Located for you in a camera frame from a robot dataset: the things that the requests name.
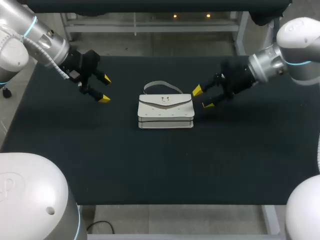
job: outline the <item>black tabletop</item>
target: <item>black tabletop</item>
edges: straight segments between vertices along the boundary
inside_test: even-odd
[[[100,68],[112,85],[95,87],[111,98],[108,104],[37,65],[1,151],[50,159],[80,205],[285,204],[318,173],[318,86],[283,76],[216,109],[203,109],[201,96],[195,98],[192,129],[138,128],[146,83],[165,80],[190,93],[226,59],[247,60],[103,57]]]
[[[292,0],[19,0],[35,13],[170,13],[249,11],[258,25],[280,17]]]

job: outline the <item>bag handle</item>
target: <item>bag handle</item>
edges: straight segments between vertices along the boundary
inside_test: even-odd
[[[152,81],[149,82],[148,84],[146,84],[143,88],[143,93],[146,94],[146,89],[153,87],[153,86],[157,86],[157,85],[163,85],[166,86],[168,88],[171,88],[173,90],[176,90],[177,92],[179,92],[180,94],[184,94],[179,88],[177,88],[176,86],[171,85],[170,83],[167,83],[166,81]]]

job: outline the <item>white handbag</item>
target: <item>white handbag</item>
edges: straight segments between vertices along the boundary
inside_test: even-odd
[[[151,86],[164,85],[181,94],[146,94]],[[177,129],[194,126],[194,106],[191,94],[165,82],[153,81],[144,86],[139,97],[138,121],[141,129]]]

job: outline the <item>gray floor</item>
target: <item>gray floor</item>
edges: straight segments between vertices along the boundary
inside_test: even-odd
[[[311,17],[320,20],[320,1],[293,0],[285,12],[282,24],[297,18]],[[40,19],[54,28],[50,14],[40,14]],[[255,26],[250,20],[244,46],[248,55],[260,49],[265,27]],[[94,49],[109,56],[219,56],[234,55],[235,48],[228,34],[82,34],[73,43],[81,52]],[[10,83],[13,97],[0,96],[0,144],[28,84],[35,64],[28,66]],[[284,227],[285,206],[277,206]],[[93,221],[110,221],[118,234],[266,234],[260,206],[234,205],[126,205],[87,206],[83,210],[87,224]],[[110,233],[106,224],[93,228],[93,233]]]

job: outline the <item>bag flap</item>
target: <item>bag flap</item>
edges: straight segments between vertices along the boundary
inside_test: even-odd
[[[150,94],[140,95],[139,100],[147,104],[173,106],[190,102],[192,97],[191,94]]]

